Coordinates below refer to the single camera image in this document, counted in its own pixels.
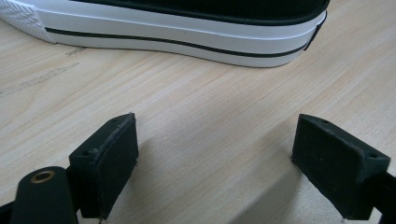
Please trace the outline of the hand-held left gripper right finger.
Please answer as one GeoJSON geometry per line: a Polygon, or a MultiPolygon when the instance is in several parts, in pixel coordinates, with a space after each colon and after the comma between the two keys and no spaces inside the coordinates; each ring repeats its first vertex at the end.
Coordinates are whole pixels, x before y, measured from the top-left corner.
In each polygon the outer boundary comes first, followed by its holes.
{"type": "Polygon", "coordinates": [[[349,220],[367,220],[377,209],[391,219],[390,157],[331,122],[302,114],[291,160],[349,220]]]}

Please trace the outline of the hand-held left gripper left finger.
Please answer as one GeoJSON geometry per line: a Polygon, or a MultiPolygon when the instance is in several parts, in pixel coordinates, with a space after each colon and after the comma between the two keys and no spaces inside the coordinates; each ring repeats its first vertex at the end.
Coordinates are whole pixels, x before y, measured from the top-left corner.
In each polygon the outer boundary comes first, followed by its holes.
{"type": "Polygon", "coordinates": [[[135,115],[110,119],[69,155],[68,172],[85,218],[108,218],[138,159],[135,115]]]}

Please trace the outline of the black canvas sneaker white sole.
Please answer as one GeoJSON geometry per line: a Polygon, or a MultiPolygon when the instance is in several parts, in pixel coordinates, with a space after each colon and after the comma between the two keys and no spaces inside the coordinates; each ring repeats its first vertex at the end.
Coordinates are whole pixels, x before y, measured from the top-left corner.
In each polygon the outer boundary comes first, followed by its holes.
{"type": "Polygon", "coordinates": [[[50,43],[275,67],[310,46],[330,1],[0,0],[0,19],[50,43]]]}

